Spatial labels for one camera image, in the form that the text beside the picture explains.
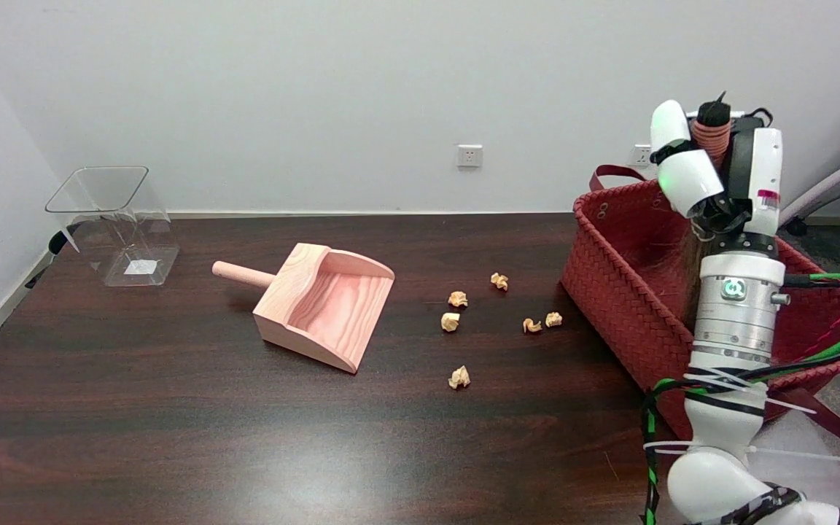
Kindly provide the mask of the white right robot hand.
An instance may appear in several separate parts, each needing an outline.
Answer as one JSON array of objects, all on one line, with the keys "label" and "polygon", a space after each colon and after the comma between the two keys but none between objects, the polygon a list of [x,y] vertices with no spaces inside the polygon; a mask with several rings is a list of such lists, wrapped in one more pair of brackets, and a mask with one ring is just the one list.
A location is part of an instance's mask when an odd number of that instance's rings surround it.
[{"label": "white right robot hand", "polygon": [[776,258],[782,133],[767,109],[731,109],[722,98],[685,111],[675,100],[650,120],[650,162],[670,206],[710,254]]}]

